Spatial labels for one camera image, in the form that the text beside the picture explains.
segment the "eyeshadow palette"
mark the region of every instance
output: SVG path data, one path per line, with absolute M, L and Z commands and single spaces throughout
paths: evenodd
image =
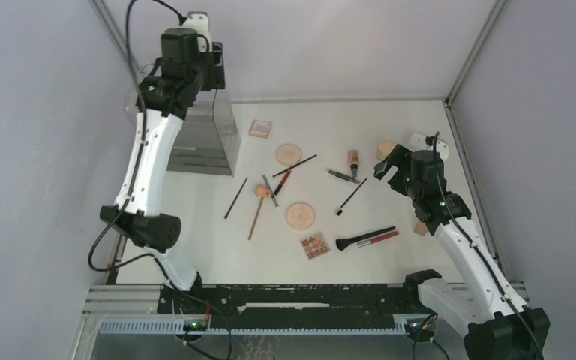
M 255 120 L 253 121 L 253 124 L 250 126 L 248 135 L 251 135 L 252 137 L 262 137 L 264 139 L 268 139 L 271 127 L 272 127 L 271 122 Z
M 312 260 L 316 257 L 321 257 L 322 255 L 330 252 L 330 247 L 328 246 L 328 243 L 326 243 L 326 239 L 323 238 L 323 234 L 321 232 L 302 239 L 301 246 L 304 248 L 306 256 L 309 260 Z

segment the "makeup brush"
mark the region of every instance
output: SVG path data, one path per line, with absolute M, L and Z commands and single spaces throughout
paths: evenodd
M 373 231 L 373 232 L 368 232 L 367 234 L 357 235 L 353 238 L 338 238 L 336 241 L 337 249 L 343 251 L 343 250 L 345 250 L 345 248 L 347 248 L 348 246 L 350 246 L 356 242 L 360 242 L 361 240 L 369 239 L 369 238 L 372 238 L 374 236 L 378 236 L 378 235 L 381 235 L 383 233 L 387 233 L 388 231 L 392 231 L 392 230 L 396 230 L 396 226 L 390 226 L 390 227 L 386 227 L 385 229 L 381 229 L 381 230 L 377 230 L 377 231 Z

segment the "metal box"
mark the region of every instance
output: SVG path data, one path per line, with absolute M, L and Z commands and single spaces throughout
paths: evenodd
M 240 144 L 226 91 L 200 91 L 175 138 L 166 169 L 233 176 Z

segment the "eyeliner pencil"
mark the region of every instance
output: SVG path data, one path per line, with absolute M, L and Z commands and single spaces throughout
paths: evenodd
M 299 161 L 298 163 L 292 165 L 292 166 L 289 167 L 288 169 L 285 169 L 284 171 L 280 171 L 280 172 L 274 174 L 272 177 L 273 177 L 273 178 L 276 178 L 276 177 L 278 177 L 279 175 L 281 175 L 281 174 L 283 174 L 283 173 L 285 173 L 285 172 L 287 172 L 287 171 L 290 171 L 290 170 L 298 167 L 299 165 L 305 163 L 306 161 L 312 160 L 312 159 L 314 159 L 314 158 L 316 158 L 316 157 L 317 157 L 316 155 L 312 155 L 312 156 L 310 156 L 308 159 Z
M 246 182 L 248 181 L 248 178 L 244 179 L 244 184 L 241 184 L 241 187 L 239 188 L 239 191 L 237 192 L 237 195 L 235 195 L 235 199 L 232 200 L 230 207 L 229 207 L 229 211 L 226 212 L 226 215 L 224 215 L 224 218 L 227 219 L 228 215 L 230 214 L 230 211 L 233 209 L 233 205 L 235 205 L 235 201 L 237 201 L 237 198 L 239 197 L 239 194 L 242 192 L 242 189 L 244 188 L 244 185 L 246 185 Z
M 396 235 L 398 235 L 398 231 L 392 231 L 392 232 L 388 232 L 386 234 L 383 235 L 379 235 L 375 238 L 368 238 L 362 241 L 359 241 L 356 243 L 356 246 L 359 248 L 363 248 L 364 246 L 368 246 L 368 245 L 372 245 L 372 244 L 376 244 L 377 242 L 381 242 L 383 240 L 389 239 L 389 238 L 393 238 Z
M 277 188 L 274 189 L 274 195 L 275 196 L 279 195 L 279 190 L 281 190 L 281 188 L 284 187 L 284 184 L 286 183 L 286 180 L 288 180 L 288 176 L 290 176 L 291 173 L 292 173 L 292 171 L 288 170 L 288 172 L 286 172 L 286 175 L 283 176 L 283 178 L 281 179 L 281 182 L 279 183 L 279 185 L 277 185 Z

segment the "makeup palette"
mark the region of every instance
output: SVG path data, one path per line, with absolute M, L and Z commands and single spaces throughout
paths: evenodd
M 304 248 L 309 260 L 321 257 L 330 252 L 330 247 L 321 232 L 302 239 L 301 246 Z

